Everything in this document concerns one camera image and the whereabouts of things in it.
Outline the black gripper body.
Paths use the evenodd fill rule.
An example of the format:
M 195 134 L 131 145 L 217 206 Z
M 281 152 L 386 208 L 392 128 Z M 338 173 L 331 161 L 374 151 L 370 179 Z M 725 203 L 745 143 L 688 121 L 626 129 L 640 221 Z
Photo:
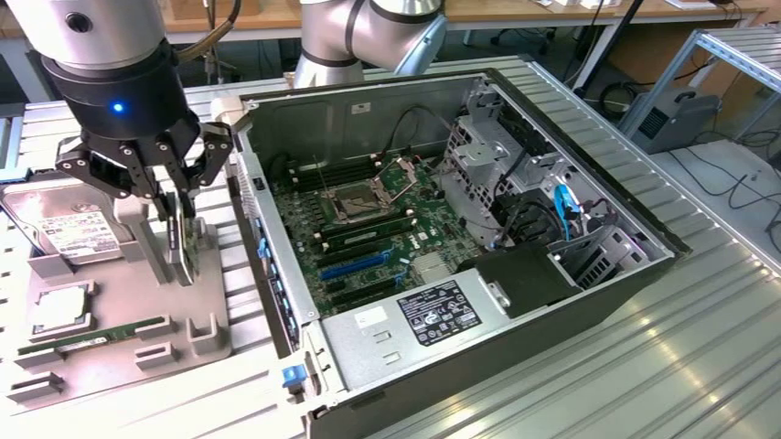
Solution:
M 76 69 L 48 57 L 42 61 L 92 150 L 117 152 L 122 142 L 135 142 L 157 151 L 162 140 L 173 143 L 177 152 L 190 150 L 201 126 L 167 41 L 137 64 L 118 69 Z

